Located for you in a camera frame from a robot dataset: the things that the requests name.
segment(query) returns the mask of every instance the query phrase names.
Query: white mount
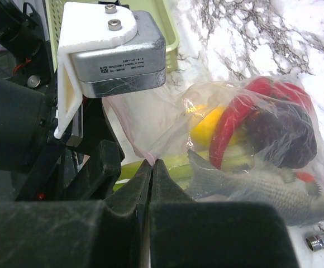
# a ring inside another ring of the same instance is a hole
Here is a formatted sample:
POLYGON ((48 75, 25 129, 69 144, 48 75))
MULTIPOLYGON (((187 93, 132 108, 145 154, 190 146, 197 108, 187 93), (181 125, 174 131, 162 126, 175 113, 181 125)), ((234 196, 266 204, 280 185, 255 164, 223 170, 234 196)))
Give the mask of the white mount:
POLYGON ((83 94, 70 54, 89 50, 109 49, 135 37, 137 24, 132 12, 117 6, 117 12, 107 14, 103 4, 67 2, 64 6, 58 46, 58 127, 60 139, 79 109, 83 94), (122 28, 111 31, 109 20, 120 20, 122 28))

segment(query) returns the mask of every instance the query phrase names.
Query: clear plastic bag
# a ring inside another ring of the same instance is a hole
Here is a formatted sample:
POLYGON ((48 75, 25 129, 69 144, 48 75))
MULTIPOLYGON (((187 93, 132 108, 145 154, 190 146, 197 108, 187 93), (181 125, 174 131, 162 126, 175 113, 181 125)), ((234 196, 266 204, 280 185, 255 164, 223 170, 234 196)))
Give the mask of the clear plastic bag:
POLYGON ((260 76, 195 84, 179 96, 132 94, 107 100, 136 155, 151 165, 162 157, 170 171, 180 160, 169 156, 188 156, 191 172, 184 167, 176 181, 192 198, 268 203, 289 226, 324 220, 324 142, 297 80, 260 76))

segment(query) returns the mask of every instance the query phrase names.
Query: marble countertop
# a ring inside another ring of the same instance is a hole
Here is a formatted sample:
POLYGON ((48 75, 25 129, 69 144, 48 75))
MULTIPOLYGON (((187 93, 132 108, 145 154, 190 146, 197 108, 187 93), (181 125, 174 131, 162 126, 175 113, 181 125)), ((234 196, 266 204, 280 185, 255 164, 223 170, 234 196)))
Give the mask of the marble countertop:
MULTIPOLYGON (((180 45, 178 70, 168 74, 166 88, 182 92, 196 82, 295 74, 312 97, 324 139, 323 0, 168 2, 180 45)), ((126 138, 121 131, 117 136, 126 152, 124 162, 133 161, 126 138)), ((323 268, 324 251, 311 252, 304 236, 323 233, 324 223, 289 231, 300 267, 323 268)))

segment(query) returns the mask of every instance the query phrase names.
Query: red pepper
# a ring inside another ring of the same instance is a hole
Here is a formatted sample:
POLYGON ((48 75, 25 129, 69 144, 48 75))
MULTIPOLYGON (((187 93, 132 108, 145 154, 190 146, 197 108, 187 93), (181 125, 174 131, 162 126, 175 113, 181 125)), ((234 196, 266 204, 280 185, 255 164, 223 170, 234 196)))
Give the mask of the red pepper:
MULTIPOLYGON (((245 88, 262 95, 271 93, 270 80, 262 76, 252 81, 245 88)), ((249 95, 239 95, 224 110, 214 130, 209 147, 209 161, 216 168, 220 169, 230 138, 249 115, 254 105, 249 95)))
MULTIPOLYGON (((275 96, 276 98, 297 103, 309 112, 313 110, 309 95, 301 88, 290 83, 276 82, 272 84, 268 78, 261 76, 245 88, 265 96, 275 96)), ((209 161, 216 168, 221 168, 224 152, 232 135, 254 107, 254 101, 250 96, 244 94, 235 97, 223 112, 214 130, 209 147, 209 161)))
POLYGON ((310 96, 298 86, 290 83, 276 82, 273 87, 273 93, 277 97, 286 97, 290 102, 297 103, 305 108, 307 112, 313 110, 310 96))
POLYGON ((295 172, 295 174, 299 180, 304 181, 305 183, 311 183, 315 181, 315 177, 313 177, 310 173, 299 171, 299 172, 295 172))

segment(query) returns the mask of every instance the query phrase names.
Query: silver fish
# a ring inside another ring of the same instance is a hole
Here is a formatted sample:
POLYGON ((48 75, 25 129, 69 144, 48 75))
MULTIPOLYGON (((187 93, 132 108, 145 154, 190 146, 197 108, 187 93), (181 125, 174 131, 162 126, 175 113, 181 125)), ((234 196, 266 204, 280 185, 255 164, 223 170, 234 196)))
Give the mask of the silver fish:
POLYGON ((188 157, 194 178, 186 188, 194 199, 222 194, 230 201, 262 202, 272 205, 286 224, 295 226, 324 220, 324 192, 315 183, 292 178, 289 169, 267 165, 247 173, 227 174, 213 167, 192 150, 188 157))

